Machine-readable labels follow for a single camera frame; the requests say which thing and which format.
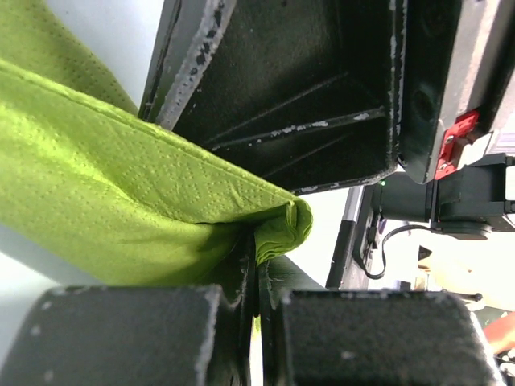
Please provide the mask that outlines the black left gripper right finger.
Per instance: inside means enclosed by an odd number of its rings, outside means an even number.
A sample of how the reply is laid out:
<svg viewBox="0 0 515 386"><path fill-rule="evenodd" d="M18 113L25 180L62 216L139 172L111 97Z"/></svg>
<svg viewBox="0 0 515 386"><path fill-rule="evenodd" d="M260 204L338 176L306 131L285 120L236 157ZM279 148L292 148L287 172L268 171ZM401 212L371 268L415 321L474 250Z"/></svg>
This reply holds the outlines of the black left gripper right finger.
<svg viewBox="0 0 515 386"><path fill-rule="evenodd" d="M285 257L260 265L267 385L500 385L476 316L447 292L328 290Z"/></svg>

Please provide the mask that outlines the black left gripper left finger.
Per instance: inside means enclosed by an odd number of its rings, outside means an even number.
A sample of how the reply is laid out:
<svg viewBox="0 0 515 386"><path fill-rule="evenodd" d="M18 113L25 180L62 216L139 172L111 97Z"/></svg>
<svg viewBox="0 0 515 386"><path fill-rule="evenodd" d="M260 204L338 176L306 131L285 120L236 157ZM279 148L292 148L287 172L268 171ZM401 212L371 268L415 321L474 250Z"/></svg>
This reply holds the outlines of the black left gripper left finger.
<svg viewBox="0 0 515 386"><path fill-rule="evenodd" d="M69 286L32 306L4 385L247 385L255 247L182 286Z"/></svg>

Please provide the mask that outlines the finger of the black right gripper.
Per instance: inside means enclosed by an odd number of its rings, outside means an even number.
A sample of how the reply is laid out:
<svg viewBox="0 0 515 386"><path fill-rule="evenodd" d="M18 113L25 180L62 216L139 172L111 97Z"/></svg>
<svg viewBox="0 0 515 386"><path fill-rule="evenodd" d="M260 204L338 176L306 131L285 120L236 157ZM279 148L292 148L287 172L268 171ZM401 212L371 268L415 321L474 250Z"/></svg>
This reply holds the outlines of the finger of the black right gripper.
<svg viewBox="0 0 515 386"><path fill-rule="evenodd" d="M166 1L141 119L296 194L398 155L403 1Z"/></svg>

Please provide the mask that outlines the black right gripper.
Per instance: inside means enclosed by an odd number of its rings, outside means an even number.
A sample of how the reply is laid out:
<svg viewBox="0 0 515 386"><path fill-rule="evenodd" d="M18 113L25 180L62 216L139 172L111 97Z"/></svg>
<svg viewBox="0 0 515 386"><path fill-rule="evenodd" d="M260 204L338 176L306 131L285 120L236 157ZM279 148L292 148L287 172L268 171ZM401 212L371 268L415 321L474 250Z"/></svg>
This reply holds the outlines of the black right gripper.
<svg viewBox="0 0 515 386"><path fill-rule="evenodd" d="M425 184L457 163L440 153L466 113L478 112L467 138L487 138L487 152L514 128L514 3L408 1L406 10L399 155Z"/></svg>

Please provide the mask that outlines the green paper napkin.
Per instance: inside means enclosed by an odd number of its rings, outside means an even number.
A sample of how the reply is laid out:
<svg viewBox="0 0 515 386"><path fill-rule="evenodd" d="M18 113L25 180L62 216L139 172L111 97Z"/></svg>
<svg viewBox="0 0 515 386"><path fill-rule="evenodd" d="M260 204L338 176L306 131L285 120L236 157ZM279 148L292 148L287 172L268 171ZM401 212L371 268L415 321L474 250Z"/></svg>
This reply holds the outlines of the green paper napkin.
<svg viewBox="0 0 515 386"><path fill-rule="evenodd" d="M299 247L299 197L144 122L41 1L1 4L1 221L111 285L190 284L240 235Z"/></svg>

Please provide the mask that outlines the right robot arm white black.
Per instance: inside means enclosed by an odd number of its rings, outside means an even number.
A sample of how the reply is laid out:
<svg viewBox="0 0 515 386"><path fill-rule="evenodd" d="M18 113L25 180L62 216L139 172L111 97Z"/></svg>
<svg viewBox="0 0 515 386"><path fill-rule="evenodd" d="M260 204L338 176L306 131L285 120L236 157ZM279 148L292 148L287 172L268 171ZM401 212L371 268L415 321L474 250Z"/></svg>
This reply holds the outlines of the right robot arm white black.
<svg viewBox="0 0 515 386"><path fill-rule="evenodd" d="M288 191L384 180L385 218L514 228L501 128L511 1L166 1L140 117Z"/></svg>

